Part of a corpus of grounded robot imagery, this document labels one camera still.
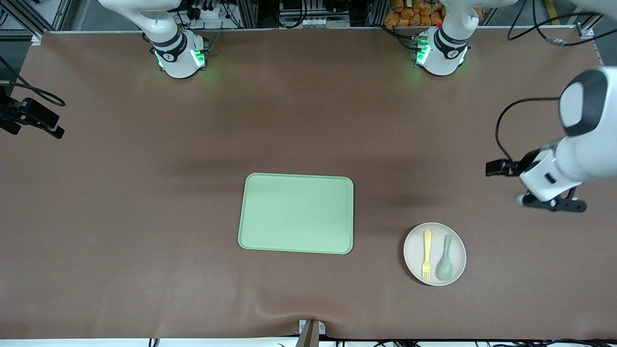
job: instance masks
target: light green spoon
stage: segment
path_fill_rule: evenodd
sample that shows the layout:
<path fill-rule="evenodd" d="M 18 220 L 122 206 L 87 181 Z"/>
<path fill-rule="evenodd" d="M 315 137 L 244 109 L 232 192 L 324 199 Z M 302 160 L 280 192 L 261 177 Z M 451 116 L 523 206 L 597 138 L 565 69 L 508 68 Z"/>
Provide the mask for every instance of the light green spoon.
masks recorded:
<path fill-rule="evenodd" d="M 450 243 L 452 242 L 452 235 L 446 235 L 444 241 L 444 255 L 441 256 L 441 260 L 437 265 L 437 279 L 440 281 L 448 281 L 452 277 L 452 262 L 450 262 Z"/>

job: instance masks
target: yellow fork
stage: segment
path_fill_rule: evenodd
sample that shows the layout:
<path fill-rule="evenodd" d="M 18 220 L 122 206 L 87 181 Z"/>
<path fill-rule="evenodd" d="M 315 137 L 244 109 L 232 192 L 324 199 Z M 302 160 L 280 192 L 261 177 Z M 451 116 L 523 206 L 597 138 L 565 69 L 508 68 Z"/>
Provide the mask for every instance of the yellow fork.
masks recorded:
<path fill-rule="evenodd" d="M 422 263 L 422 278 L 431 279 L 431 239 L 433 232 L 430 229 L 424 231 L 424 263 Z"/>

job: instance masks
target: light green rectangular tray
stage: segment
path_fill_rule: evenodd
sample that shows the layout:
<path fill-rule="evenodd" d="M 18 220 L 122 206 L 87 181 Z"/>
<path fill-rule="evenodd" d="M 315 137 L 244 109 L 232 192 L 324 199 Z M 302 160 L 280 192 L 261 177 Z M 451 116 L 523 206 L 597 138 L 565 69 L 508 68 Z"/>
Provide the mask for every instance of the light green rectangular tray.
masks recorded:
<path fill-rule="evenodd" d="M 250 174 L 238 242 L 246 249 L 349 253 L 354 183 L 347 177 Z"/>

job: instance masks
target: brown table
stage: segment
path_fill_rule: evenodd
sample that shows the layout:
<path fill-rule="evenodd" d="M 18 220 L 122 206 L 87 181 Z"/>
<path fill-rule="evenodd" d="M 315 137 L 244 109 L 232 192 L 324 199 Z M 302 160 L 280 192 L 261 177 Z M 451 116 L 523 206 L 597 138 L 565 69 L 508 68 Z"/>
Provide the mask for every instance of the brown table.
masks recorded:
<path fill-rule="evenodd" d="M 86 34 L 30 49 L 23 76 L 66 100 L 67 132 L 0 135 L 1 338 L 259 337 L 305 318 L 337 338 L 617 338 L 617 180 L 580 187 L 584 214 L 551 214 L 484 177 L 499 112 L 559 95 L 598 65 L 593 46 L 480 30 L 440 78 L 379 30 L 223 33 L 187 80 L 147 49 Z M 516 157 L 561 137 L 556 104 L 518 106 L 502 134 Z M 252 172 L 351 178 L 352 252 L 240 248 Z M 404 265 L 428 221 L 466 245 L 451 286 Z"/>

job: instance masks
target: round plate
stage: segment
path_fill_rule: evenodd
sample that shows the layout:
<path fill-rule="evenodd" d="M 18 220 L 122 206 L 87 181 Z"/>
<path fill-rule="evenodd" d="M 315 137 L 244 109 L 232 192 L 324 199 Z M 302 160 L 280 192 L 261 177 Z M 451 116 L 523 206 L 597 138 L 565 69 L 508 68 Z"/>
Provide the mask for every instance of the round plate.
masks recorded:
<path fill-rule="evenodd" d="M 425 280 L 422 278 L 422 263 L 424 262 L 424 231 L 430 229 L 433 232 L 433 239 L 431 242 L 431 278 Z M 438 280 L 435 273 L 437 265 L 444 254 L 444 241 L 446 235 L 452 235 L 452 242 L 450 243 L 450 262 L 452 263 L 452 276 L 448 281 Z M 465 252 L 465 245 L 460 237 L 454 232 L 454 230 L 439 223 L 424 223 L 413 228 L 409 232 L 405 239 L 405 246 L 403 247 L 403 255 L 405 256 L 405 263 L 409 268 L 409 271 L 419 279 L 421 282 L 428 285 L 442 286 L 449 285 L 450 283 L 458 280 L 465 269 L 467 263 L 467 253 Z"/>

